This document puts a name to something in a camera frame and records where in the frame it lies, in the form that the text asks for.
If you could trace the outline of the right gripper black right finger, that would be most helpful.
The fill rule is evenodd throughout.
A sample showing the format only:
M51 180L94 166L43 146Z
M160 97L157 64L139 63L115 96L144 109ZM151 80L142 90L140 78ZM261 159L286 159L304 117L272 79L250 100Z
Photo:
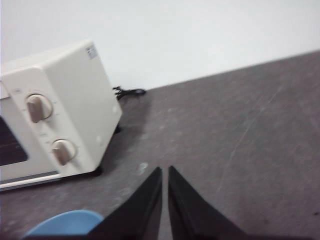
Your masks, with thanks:
M168 168L168 211L174 240L219 240L246 235L206 202L174 166Z

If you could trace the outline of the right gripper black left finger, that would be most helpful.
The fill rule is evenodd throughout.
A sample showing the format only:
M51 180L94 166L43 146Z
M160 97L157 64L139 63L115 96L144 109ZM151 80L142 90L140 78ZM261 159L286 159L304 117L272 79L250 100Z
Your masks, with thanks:
M137 190L87 235L91 240L157 240L162 215L162 170L156 167Z

